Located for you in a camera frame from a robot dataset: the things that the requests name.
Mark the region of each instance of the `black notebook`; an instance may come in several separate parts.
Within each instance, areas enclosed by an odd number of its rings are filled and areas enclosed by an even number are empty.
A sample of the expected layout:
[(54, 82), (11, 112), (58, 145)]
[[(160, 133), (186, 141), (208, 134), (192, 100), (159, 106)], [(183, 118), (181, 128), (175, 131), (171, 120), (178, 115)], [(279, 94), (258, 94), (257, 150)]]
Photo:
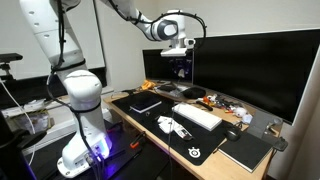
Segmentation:
[(272, 149), (272, 145), (247, 132), (242, 132), (238, 141), (226, 141), (219, 151), (238, 163), (249, 172), (253, 172)]

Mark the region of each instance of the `keyboard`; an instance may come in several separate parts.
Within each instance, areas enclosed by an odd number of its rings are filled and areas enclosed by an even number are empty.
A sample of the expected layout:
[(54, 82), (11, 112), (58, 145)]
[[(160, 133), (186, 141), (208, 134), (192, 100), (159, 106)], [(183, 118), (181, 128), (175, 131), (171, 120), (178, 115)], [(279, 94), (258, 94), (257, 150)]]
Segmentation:
[(208, 131), (212, 131), (222, 122), (222, 119), (220, 117), (186, 103), (180, 103), (174, 106), (172, 110), (175, 113), (207, 129)]

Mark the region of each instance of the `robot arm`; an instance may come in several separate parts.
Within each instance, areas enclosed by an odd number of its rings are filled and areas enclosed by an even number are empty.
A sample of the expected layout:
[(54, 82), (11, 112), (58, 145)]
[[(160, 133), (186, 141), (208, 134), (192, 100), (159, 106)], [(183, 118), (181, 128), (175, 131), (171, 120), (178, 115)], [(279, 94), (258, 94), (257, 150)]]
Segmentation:
[[(164, 51), (163, 56), (184, 56), (186, 44), (194, 44), (194, 40), (186, 39), (181, 11), (169, 11), (150, 21), (134, 8), (131, 0), (102, 2), (138, 27), (147, 39), (170, 40), (171, 49)], [(86, 161), (89, 154), (101, 160), (108, 157), (112, 147), (100, 107), (101, 82), (87, 70), (80, 44), (66, 16), (79, 3), (80, 0), (20, 0), (22, 12), (53, 67), (52, 73), (58, 75), (70, 98), (69, 108), (74, 114), (77, 133), (57, 163), (59, 171), (68, 178), (89, 168)]]
[(195, 43), (194, 40), (186, 39), (184, 16), (179, 15), (179, 12), (182, 12), (180, 10), (170, 10), (167, 12), (167, 16), (151, 21), (135, 8), (131, 0), (101, 1), (113, 8), (122, 19), (130, 21), (138, 27), (148, 40), (170, 40), (171, 49), (175, 49), (175, 51), (167, 51), (167, 53), (164, 51), (162, 53), (163, 56), (185, 56), (186, 45)]

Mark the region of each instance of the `computer monitor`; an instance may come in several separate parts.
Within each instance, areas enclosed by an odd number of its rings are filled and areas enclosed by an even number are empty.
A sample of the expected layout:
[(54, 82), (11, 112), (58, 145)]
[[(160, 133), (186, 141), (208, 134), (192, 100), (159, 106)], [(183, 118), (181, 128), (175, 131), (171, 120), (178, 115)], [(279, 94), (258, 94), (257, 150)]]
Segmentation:
[(319, 42), (320, 30), (209, 37), (194, 53), (193, 84), (292, 124), (319, 78)]
[[(192, 52), (185, 57), (161, 57), (162, 49), (142, 50), (146, 79), (165, 80), (172, 82), (192, 81)], [(184, 69), (184, 78), (178, 76), (179, 70)]]

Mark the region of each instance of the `black mouse pad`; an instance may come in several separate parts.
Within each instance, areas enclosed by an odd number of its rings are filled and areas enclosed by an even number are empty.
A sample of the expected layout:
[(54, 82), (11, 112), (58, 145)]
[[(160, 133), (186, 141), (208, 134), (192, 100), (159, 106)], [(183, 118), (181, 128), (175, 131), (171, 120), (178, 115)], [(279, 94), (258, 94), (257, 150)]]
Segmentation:
[[(145, 100), (145, 98), (157, 98), (161, 100), (162, 103), (144, 113), (137, 113), (130, 110), (130, 106), (132, 104), (135, 104), (140, 100)], [(214, 130), (208, 131), (177, 113), (173, 114), (171, 110), (175, 104), (173, 100), (149, 91), (143, 91), (138, 94), (127, 96), (125, 98), (115, 100), (112, 103), (166, 144), (169, 142), (169, 135), (165, 134), (159, 128), (157, 120), (159, 116), (172, 117), (173, 115), (173, 119), (184, 126), (184, 128), (192, 134), (194, 139), (191, 141), (184, 141), (175, 132), (172, 132), (170, 147), (194, 165), (201, 165), (214, 151), (214, 149), (218, 147), (225, 138), (225, 127), (230, 125), (229, 122), (223, 120), (222, 123)]]

